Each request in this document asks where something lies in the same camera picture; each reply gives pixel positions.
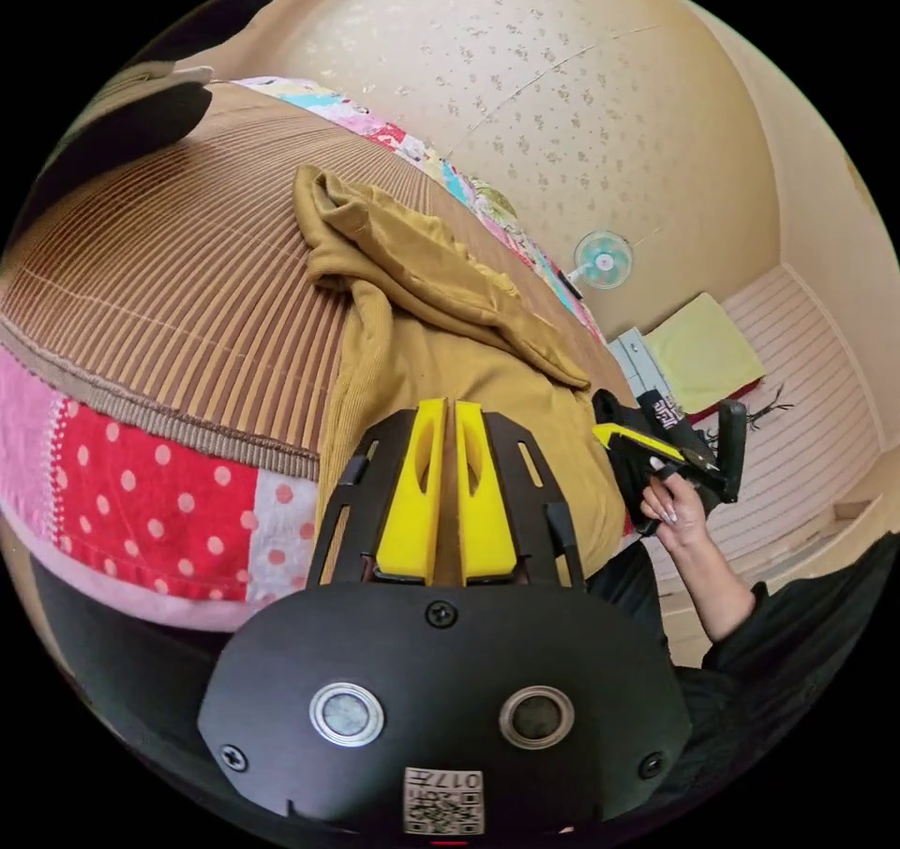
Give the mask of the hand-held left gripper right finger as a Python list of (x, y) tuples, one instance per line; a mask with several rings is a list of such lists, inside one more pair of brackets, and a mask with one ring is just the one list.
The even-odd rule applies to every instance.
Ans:
[(516, 528), (516, 493), (529, 478), (518, 425), (455, 401), (457, 535), (463, 585), (527, 585)]

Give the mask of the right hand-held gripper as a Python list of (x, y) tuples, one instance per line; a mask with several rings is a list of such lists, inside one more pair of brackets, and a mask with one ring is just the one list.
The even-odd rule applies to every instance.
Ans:
[(658, 524), (640, 510), (653, 471), (649, 457), (685, 463), (680, 450), (686, 448), (712, 463), (713, 450), (674, 400), (657, 390), (641, 394), (631, 408), (612, 392), (599, 389), (592, 396), (592, 407), (597, 423), (592, 434), (607, 449), (632, 530), (642, 537), (653, 536)]

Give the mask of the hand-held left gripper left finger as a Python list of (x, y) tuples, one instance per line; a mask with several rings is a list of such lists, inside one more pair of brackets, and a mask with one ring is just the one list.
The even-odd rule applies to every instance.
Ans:
[(446, 402), (419, 403), (375, 554), (378, 574), (429, 586), (440, 520)]

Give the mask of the person's right hand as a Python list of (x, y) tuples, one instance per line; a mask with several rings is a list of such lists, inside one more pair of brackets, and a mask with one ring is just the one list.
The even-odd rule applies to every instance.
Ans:
[(652, 476), (642, 492), (640, 510), (657, 523), (656, 537), (675, 561), (690, 559), (712, 540), (697, 490), (664, 462), (650, 458)]

